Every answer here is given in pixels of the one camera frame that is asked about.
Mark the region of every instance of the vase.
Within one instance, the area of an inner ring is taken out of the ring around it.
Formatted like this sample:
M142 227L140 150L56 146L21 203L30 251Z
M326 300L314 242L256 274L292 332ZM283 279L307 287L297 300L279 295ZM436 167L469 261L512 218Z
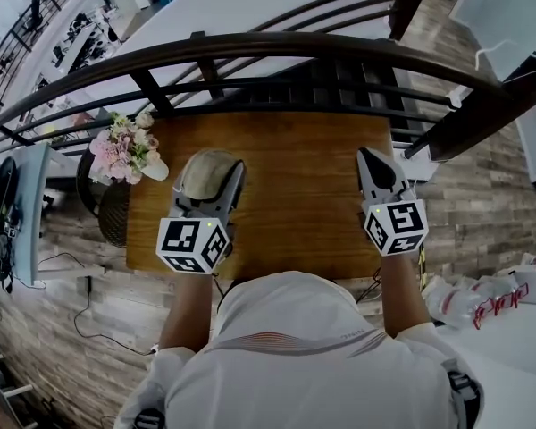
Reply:
M141 169L141 173L157 181L164 180L169 175L169 167L161 159Z

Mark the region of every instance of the sleeve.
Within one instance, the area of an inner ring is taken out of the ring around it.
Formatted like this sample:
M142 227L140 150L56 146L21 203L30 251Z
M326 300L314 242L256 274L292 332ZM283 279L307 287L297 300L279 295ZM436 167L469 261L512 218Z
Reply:
M434 324L419 324L406 329L399 333L397 340L404 342L412 353L430 358L445 369L458 427L474 427L482 412L482 387L463 358L440 337Z
M164 400L167 392L180 374L180 370L195 356L187 348L168 348L160 350L149 369L147 377L129 396L113 429L131 429L135 418L142 411L155 408L164 414Z

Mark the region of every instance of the flower bouquet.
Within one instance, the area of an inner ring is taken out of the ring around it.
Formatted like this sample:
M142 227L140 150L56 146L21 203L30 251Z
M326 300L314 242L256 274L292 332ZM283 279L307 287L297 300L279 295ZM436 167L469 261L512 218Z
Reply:
M157 152L159 142L148 133L153 125L149 113L140 113L131 121L127 116L113 113L113 125L100 131L89 144L96 157L91 170L99 175L137 184L145 175L164 180L169 169Z

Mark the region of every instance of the person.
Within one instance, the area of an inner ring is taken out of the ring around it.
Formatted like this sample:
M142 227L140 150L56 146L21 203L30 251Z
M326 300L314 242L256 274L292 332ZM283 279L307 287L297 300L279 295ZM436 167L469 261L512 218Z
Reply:
M209 340L212 279L180 275L160 350L115 429L148 409L169 429L473 427L482 389L436 333L409 257L384 257L381 285L384 331L315 275L242 282Z

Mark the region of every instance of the wooden tabletop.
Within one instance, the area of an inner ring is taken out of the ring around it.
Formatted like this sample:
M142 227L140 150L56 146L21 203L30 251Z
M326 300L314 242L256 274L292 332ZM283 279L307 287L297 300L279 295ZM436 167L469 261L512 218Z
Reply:
M159 220L166 217L172 184L202 148L222 148L243 159L247 183L232 255L221 278L257 278L285 270L343 279L371 276L379 254L360 228L361 194L356 151L391 154L385 118L355 114L229 113L161 120L152 128L169 166L165 181L143 177L132 187L127 266L172 271L155 254Z

